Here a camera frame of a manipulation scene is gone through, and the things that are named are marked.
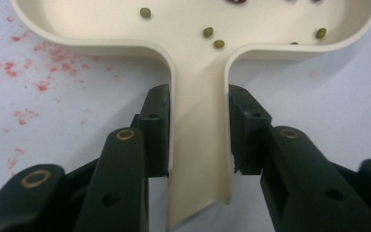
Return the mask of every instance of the seed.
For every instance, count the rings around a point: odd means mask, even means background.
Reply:
[[[327,29],[326,28],[321,28],[316,32],[316,39],[322,39],[325,35],[327,34]]]
[[[215,48],[223,48],[225,46],[225,42],[224,41],[215,41],[214,42],[214,47]]]
[[[213,27],[207,27],[207,28],[204,29],[204,31],[203,31],[203,36],[204,36],[205,38],[208,38],[208,37],[210,37],[210,36],[213,35],[213,32],[214,32]]]
[[[140,15],[144,18],[149,18],[152,16],[152,12],[148,8],[140,9]]]

